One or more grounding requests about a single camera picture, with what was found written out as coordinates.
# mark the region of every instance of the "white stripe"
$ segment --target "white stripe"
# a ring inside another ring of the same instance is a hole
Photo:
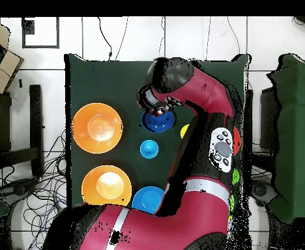
[[[118,218],[117,218],[117,220],[115,221],[115,224],[114,224],[114,226],[113,226],[112,234],[113,234],[113,232],[115,232],[115,231],[118,231],[118,232],[121,231],[121,228],[123,227],[124,221],[125,221],[125,219],[126,219],[126,217],[127,217],[127,215],[128,215],[128,212],[129,212],[129,209],[127,209],[127,208],[125,208],[125,207],[121,210],[121,212],[120,212],[120,214],[118,215]],[[111,236],[109,237],[108,246],[106,246],[106,250],[115,250],[116,244],[110,244],[112,234],[111,234]]]
[[[207,179],[189,179],[186,181],[186,190],[188,191],[202,191],[210,193],[216,197],[222,199],[229,206],[229,192],[221,186],[219,183],[207,180]]]

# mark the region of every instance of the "blue bowl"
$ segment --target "blue bowl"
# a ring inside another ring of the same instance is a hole
[[[173,127],[174,122],[175,116],[171,111],[166,111],[158,117],[155,117],[148,112],[143,112],[141,116],[141,125],[150,132],[166,132]]]
[[[141,144],[139,151],[144,158],[151,159],[156,157],[158,153],[158,145],[153,140],[145,140]]]
[[[159,187],[144,187],[134,195],[132,208],[154,214],[160,206],[163,195],[164,191]]]

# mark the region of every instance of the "yellow ball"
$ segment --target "yellow ball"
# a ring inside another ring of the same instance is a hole
[[[185,132],[187,131],[188,126],[189,126],[189,124],[187,124],[187,125],[182,127],[182,129],[181,129],[181,139],[184,137]]]

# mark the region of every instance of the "black frame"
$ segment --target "black frame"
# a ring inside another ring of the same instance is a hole
[[[55,46],[42,46],[42,45],[26,45],[25,41],[25,29],[24,26],[26,25],[27,20],[25,18],[22,18],[22,48],[23,49],[59,49],[60,48],[60,19],[56,17],[56,45]]]

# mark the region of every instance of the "orange bowl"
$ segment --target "orange bowl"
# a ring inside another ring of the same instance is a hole
[[[88,172],[83,180],[81,192],[87,204],[126,206],[132,197],[132,185],[123,170],[103,165]]]
[[[110,106],[93,103],[83,106],[72,120],[72,136],[77,145],[92,154],[114,148],[123,134],[119,114]]]

